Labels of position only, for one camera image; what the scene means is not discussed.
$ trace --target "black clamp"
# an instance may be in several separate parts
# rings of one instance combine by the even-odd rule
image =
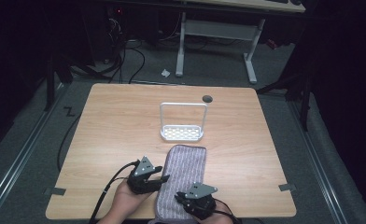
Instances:
[[[162,166],[154,167],[148,160],[148,157],[143,157],[138,161],[135,168],[131,171],[127,184],[131,191],[135,194],[144,194],[158,191],[161,185],[168,181],[169,175],[162,176],[159,180],[148,180],[151,175],[162,170]]]
[[[212,197],[212,193],[216,191],[217,188],[194,182],[188,193],[178,192],[175,199],[183,205],[187,213],[204,220],[212,216],[216,208],[215,199]]]

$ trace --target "floor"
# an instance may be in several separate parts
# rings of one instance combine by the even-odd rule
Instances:
[[[258,45],[254,68],[258,83],[248,82],[242,53],[247,42],[213,39],[188,43],[185,74],[175,77],[176,42],[157,47],[131,41],[120,73],[112,83],[226,86],[259,89],[277,81],[294,50],[294,45],[270,49]],[[108,64],[98,63],[95,69]],[[161,75],[163,70],[169,77]],[[93,83],[107,82],[75,75],[70,85],[57,85],[57,102],[45,112],[46,85],[16,117],[13,127],[0,144],[0,223],[86,223],[87,220],[49,220],[45,217],[49,195],[58,178],[58,164],[68,150]],[[366,205],[333,148],[332,141],[311,98],[309,132],[298,123],[300,102],[286,102],[283,90],[259,95],[267,124],[281,160],[297,207],[295,217],[262,218],[264,223],[366,223]],[[259,223],[244,218],[243,223]]]

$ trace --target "gray carpet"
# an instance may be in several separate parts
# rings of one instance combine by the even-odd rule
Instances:
[[[142,70],[134,77],[133,83],[160,82],[258,89],[278,79],[287,58],[294,49],[292,45],[275,50],[259,45],[253,58],[259,82],[253,86],[248,83],[242,59],[243,48],[247,46],[247,42],[234,43],[228,47],[209,44],[203,49],[199,49],[202,47],[202,43],[188,44],[185,76],[182,78],[174,75],[176,46],[174,42],[165,44],[172,46],[153,47],[143,44],[138,48],[145,55],[146,62]],[[135,45],[138,46],[138,42],[130,43],[132,47]],[[138,52],[131,49],[126,50],[126,59],[122,66],[123,83],[129,80],[142,62],[142,56]],[[99,64],[97,69],[102,69],[104,66],[106,65]],[[163,69],[170,71],[171,76],[161,76]],[[43,132],[39,135],[32,155],[0,208],[0,223],[87,223],[87,220],[48,220],[45,217],[45,211],[49,196],[44,195],[43,192],[45,188],[53,187],[58,178],[58,150],[63,137],[82,111],[90,88],[95,82],[100,81],[76,76],[74,82],[67,88],[66,93],[50,115]],[[118,75],[113,82],[119,82]],[[13,127],[0,144],[0,182],[43,113],[45,92],[45,85],[43,85],[30,104],[16,117]],[[262,220],[266,224],[334,223],[331,210],[325,201],[306,151],[301,128],[296,124],[296,118],[292,115],[289,104],[285,102],[281,92],[283,91],[261,95],[260,103],[286,178],[289,183],[295,184],[297,187],[292,192],[297,215],[287,218],[262,218]],[[349,223],[366,223],[366,204],[361,200],[355,184],[335,152],[318,114],[316,102],[312,101],[311,106],[308,120],[309,134],[325,171],[336,189],[336,194],[341,199],[346,219]],[[70,115],[74,116],[67,116],[66,107],[71,107]],[[63,144],[61,163],[63,163],[74,130],[69,132]],[[244,219],[244,223],[259,222]]]

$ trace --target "black cable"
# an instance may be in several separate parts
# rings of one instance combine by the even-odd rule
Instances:
[[[139,42],[139,45],[138,46],[135,46],[135,47],[130,47],[130,48],[127,48],[127,49],[139,49],[140,47],[142,47],[143,45],[143,41],[140,40],[140,39],[136,39],[136,40],[130,40],[128,42],[134,42],[134,41],[138,41]]]
[[[72,73],[75,73],[80,76],[91,76],[91,77],[96,77],[96,78],[101,78],[101,79],[110,79],[110,77],[106,77],[106,76],[104,76],[104,74],[112,72],[115,69],[118,71],[118,69],[122,66],[122,61],[120,60],[120,50],[121,50],[121,48],[125,48],[126,42],[124,41],[124,39],[126,38],[126,35],[127,35],[127,33],[118,34],[118,39],[121,39],[121,41],[116,46],[113,47],[112,58],[114,59],[114,63],[107,69],[97,72],[97,71],[91,69],[89,66],[75,62],[73,59],[68,58],[67,56],[63,55],[69,63],[76,65],[79,69],[83,70],[84,73],[79,72],[72,67],[70,67],[70,71]]]
[[[91,216],[91,219],[90,219],[90,222],[89,224],[95,224],[96,221],[95,221],[95,217],[96,217],[96,214],[98,213],[99,211],[99,208],[101,207],[101,204],[102,204],[102,201],[104,200],[106,194],[107,194],[107,191],[110,189],[110,186],[111,184],[116,181],[117,179],[119,178],[116,178],[125,168],[129,167],[129,166],[136,166],[140,161],[133,161],[133,162],[130,162],[126,165],[124,165],[123,167],[121,167],[121,169],[119,169],[115,175],[113,175],[113,177],[110,179],[110,181],[107,183],[104,191],[102,191],[102,194],[101,196],[99,197],[99,200],[98,200],[98,203],[96,204],[95,206],[95,209],[93,210],[93,213],[92,213],[92,216]]]
[[[128,81],[128,84],[131,84],[131,82],[133,81],[133,79],[134,79],[134,76],[136,76],[136,74],[138,74],[139,73],[139,71],[140,70],[142,70],[142,68],[143,68],[143,66],[145,65],[145,55],[142,53],[142,52],[140,52],[139,50],[137,50],[137,49],[132,49],[132,50],[134,50],[134,51],[136,51],[136,52],[138,52],[139,54],[141,54],[142,55],[142,57],[143,57],[143,62],[142,62],[142,65],[139,67],[139,69],[131,76],[131,78],[130,78],[130,80]]]
[[[120,180],[120,179],[128,179],[127,177],[118,177],[118,178],[115,178],[114,180]]]
[[[176,31],[177,31],[177,28],[179,27],[181,17],[182,17],[182,13],[179,13],[179,17],[177,18],[177,22],[176,22],[174,31],[170,35],[168,35],[166,38],[159,39],[159,41],[158,41],[159,43],[161,43],[162,41],[173,39],[177,36],[180,36],[180,35],[176,35]]]
[[[197,41],[196,43],[201,42],[201,38],[200,37],[198,37],[198,38],[191,38],[191,39],[199,39],[200,40],[200,41]],[[185,43],[184,46],[185,46],[186,49],[198,50],[198,49],[204,49],[208,45],[208,43],[209,43],[209,40],[208,40],[207,37],[205,37],[204,38],[204,44],[202,46],[200,46],[199,48],[190,48],[190,47],[187,46],[187,44],[189,44],[189,43]]]
[[[179,44],[179,40],[175,40],[175,38],[177,38],[177,37],[180,37],[180,35],[173,36],[173,37],[171,37],[169,39],[166,39],[166,40],[161,40],[161,41],[157,42],[157,44],[163,45],[163,46],[166,46],[166,47],[175,47]]]
[[[212,39],[209,40],[209,43],[222,45],[222,46],[230,46],[230,45],[234,45],[234,44],[240,44],[242,42],[244,42],[244,40],[240,40],[240,39],[230,40],[229,43],[223,43],[223,42],[212,40]]]
[[[124,51],[122,52],[122,63],[125,62],[125,56],[126,56],[126,50],[127,50],[127,45],[124,46]],[[122,84],[122,66],[120,69],[120,77],[119,77],[119,84]]]
[[[66,141],[67,135],[70,133],[70,130],[72,130],[73,126],[75,126],[76,122],[78,121],[78,119],[80,117],[81,117],[81,113],[77,116],[75,121],[73,121],[73,123],[70,125],[69,129],[64,134],[63,140],[62,140],[60,148],[58,150],[58,156],[57,156],[57,167],[58,167],[59,172],[61,172],[61,169],[62,169],[61,161],[60,161],[61,158],[60,157],[61,157],[61,151],[62,151],[62,148],[63,148],[64,141]]]
[[[231,208],[229,207],[229,205],[227,205],[226,203],[222,202],[221,200],[219,199],[215,199],[216,201],[220,202],[220,203],[223,203],[230,211],[230,214],[226,213],[226,212],[222,212],[222,211],[219,211],[219,210],[209,210],[209,209],[204,209],[202,207],[199,207],[199,206],[195,206],[195,209],[199,209],[199,210],[203,210],[203,211],[206,211],[208,213],[218,213],[218,214],[222,214],[224,216],[227,216],[229,217],[231,220],[232,220],[232,223],[233,224],[242,224],[241,221],[232,213],[232,210]],[[261,219],[259,218],[251,218],[253,220],[256,220],[256,221],[259,221],[259,223],[261,224],[265,224]]]
[[[119,67],[116,69],[116,71],[113,73],[113,75],[110,77],[108,83],[111,83],[114,79],[114,76],[118,73],[118,71],[121,72],[121,68],[122,68],[122,64],[124,63],[124,61],[122,60],[121,56],[119,55],[119,61],[120,61],[120,65]]]

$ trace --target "small white object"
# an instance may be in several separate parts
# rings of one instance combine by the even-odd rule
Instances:
[[[163,69],[163,71],[161,72],[161,75],[162,75],[163,77],[169,77],[169,75],[171,75],[171,73],[170,73],[170,72],[168,72],[168,71],[166,71],[166,69]]]

